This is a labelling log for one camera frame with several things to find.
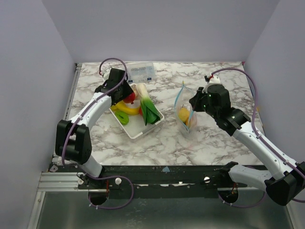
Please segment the clear zip top bag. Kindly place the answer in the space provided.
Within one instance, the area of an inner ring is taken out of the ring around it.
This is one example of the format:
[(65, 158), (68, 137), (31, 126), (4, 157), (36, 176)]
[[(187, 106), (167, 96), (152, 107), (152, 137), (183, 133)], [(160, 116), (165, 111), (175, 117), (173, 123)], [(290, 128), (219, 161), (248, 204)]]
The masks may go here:
[(182, 81), (182, 86), (174, 101), (174, 114), (178, 129), (185, 137), (189, 137), (197, 126), (196, 112), (189, 102), (194, 96), (192, 89)]

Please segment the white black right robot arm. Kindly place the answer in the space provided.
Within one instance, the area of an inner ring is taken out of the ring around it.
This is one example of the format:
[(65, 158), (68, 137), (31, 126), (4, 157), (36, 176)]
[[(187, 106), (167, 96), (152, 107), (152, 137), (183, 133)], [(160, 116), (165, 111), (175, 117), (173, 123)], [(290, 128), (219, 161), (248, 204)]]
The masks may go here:
[(304, 190), (304, 162), (297, 163), (276, 149), (258, 132), (250, 117), (231, 107), (229, 91), (222, 84), (199, 87), (189, 102), (195, 112), (210, 115), (219, 128), (245, 145), (266, 167), (266, 170), (257, 170), (230, 162), (223, 171), (232, 182), (260, 189), (281, 206), (287, 205)]

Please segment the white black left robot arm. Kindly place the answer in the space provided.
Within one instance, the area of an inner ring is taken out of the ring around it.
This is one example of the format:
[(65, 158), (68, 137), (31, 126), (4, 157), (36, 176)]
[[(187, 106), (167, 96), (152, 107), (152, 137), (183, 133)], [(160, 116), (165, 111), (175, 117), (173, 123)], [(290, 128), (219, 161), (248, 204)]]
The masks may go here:
[(101, 115), (132, 94), (127, 72), (112, 68), (106, 82), (94, 91), (92, 99), (70, 120), (57, 124), (55, 154), (76, 162), (89, 176), (99, 177), (102, 165), (92, 156), (90, 130)]

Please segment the orange red toy mango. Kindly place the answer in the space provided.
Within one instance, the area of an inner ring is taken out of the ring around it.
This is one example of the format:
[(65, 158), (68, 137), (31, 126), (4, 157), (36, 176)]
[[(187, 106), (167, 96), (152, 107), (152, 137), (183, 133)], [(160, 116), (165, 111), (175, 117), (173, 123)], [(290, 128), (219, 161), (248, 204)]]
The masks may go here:
[(189, 118), (185, 124), (189, 129), (195, 128), (195, 126), (197, 125), (196, 112), (190, 113)]

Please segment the yellow toy lemon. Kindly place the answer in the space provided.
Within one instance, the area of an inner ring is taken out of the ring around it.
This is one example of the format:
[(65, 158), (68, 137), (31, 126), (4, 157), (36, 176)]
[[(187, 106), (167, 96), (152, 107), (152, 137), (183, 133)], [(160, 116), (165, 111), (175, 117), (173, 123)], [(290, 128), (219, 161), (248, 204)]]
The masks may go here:
[(183, 122), (186, 123), (190, 115), (190, 111), (186, 107), (181, 107), (178, 112), (178, 118)]

